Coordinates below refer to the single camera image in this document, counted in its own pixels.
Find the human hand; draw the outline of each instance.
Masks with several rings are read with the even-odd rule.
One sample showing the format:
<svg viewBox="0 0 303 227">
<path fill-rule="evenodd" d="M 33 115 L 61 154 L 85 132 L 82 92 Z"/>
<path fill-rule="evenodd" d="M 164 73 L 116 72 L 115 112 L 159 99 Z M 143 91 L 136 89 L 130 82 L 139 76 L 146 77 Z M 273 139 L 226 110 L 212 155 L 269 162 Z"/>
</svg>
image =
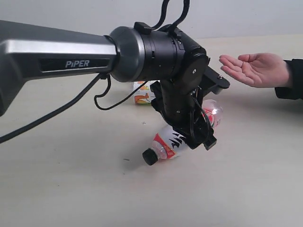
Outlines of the human hand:
<svg viewBox="0 0 303 227">
<path fill-rule="evenodd" d="M 251 87 L 292 87 L 292 78 L 287 63 L 272 53 L 240 55 L 235 59 L 221 55 L 221 70 L 235 80 Z"/>
</svg>

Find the bottle cap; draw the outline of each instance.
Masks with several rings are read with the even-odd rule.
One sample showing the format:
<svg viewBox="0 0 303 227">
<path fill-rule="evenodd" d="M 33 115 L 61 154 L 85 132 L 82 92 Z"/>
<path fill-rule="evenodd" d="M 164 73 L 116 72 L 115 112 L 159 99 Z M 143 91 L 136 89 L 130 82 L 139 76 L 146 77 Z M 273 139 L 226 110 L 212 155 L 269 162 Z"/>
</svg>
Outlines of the bottle cap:
<svg viewBox="0 0 303 227">
<path fill-rule="evenodd" d="M 152 166 L 153 164 L 155 164 L 158 161 L 158 156 L 157 156 L 156 152 L 154 152 L 150 148 L 148 148 L 146 151 L 144 151 L 142 156 L 144 158 L 144 161 L 150 166 Z"/>
</svg>

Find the robotic arm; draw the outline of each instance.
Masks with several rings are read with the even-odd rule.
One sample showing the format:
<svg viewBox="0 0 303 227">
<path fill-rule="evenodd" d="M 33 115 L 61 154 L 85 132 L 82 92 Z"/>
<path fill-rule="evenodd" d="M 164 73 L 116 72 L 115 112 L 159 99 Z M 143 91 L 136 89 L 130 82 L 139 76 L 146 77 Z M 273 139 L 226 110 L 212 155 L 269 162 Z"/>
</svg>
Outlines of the robotic arm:
<svg viewBox="0 0 303 227">
<path fill-rule="evenodd" d="M 201 105 L 210 92 L 219 94 L 229 82 L 211 69 L 206 50 L 178 29 L 185 19 L 189 0 L 184 0 L 181 17 L 162 26 L 169 0 L 164 0 L 161 18 L 150 27 L 135 22 L 99 36 L 15 22 L 0 21 L 0 116 L 8 109 L 22 86 L 32 79 L 98 73 L 74 100 L 47 116 L 0 138 L 0 143 L 56 116 L 75 104 L 99 79 L 119 82 L 159 80 L 151 85 L 151 104 L 175 131 L 195 149 L 215 143 L 213 129 Z"/>
</svg>

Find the white table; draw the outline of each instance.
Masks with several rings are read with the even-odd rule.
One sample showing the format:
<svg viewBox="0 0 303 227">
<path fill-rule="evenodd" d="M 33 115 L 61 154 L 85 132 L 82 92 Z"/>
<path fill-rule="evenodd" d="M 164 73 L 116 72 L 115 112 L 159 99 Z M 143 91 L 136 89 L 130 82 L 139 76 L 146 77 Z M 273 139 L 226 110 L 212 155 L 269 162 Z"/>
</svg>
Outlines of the white table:
<svg viewBox="0 0 303 227">
<path fill-rule="evenodd" d="M 199 40 L 220 54 L 274 52 L 303 58 L 303 35 Z M 8 133 L 71 100 L 95 75 L 31 81 L 0 118 Z M 231 87 L 209 95 L 224 108 L 218 143 L 147 166 L 142 152 L 164 125 L 132 100 L 103 112 L 93 95 L 0 146 L 1 227 L 303 226 L 303 102 L 273 89 Z M 109 106 L 131 84 L 113 81 Z"/>
</svg>

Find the clear plastic bottle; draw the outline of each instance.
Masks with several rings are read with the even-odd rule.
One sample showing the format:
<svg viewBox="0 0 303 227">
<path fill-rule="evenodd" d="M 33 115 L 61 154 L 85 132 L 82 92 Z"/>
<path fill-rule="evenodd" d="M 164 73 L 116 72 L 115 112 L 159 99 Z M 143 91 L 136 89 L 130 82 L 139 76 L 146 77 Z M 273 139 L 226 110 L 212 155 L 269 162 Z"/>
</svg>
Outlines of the clear plastic bottle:
<svg viewBox="0 0 303 227">
<path fill-rule="evenodd" d="M 211 126 L 213 128 L 217 127 L 222 119 L 223 109 L 212 99 L 204 100 L 202 108 Z M 167 125 L 155 135 L 150 148 L 143 152 L 143 158 L 148 165 L 152 166 L 159 159 L 178 157 L 187 149 L 189 147 L 184 142 L 184 137 L 175 132 L 170 125 Z"/>
</svg>

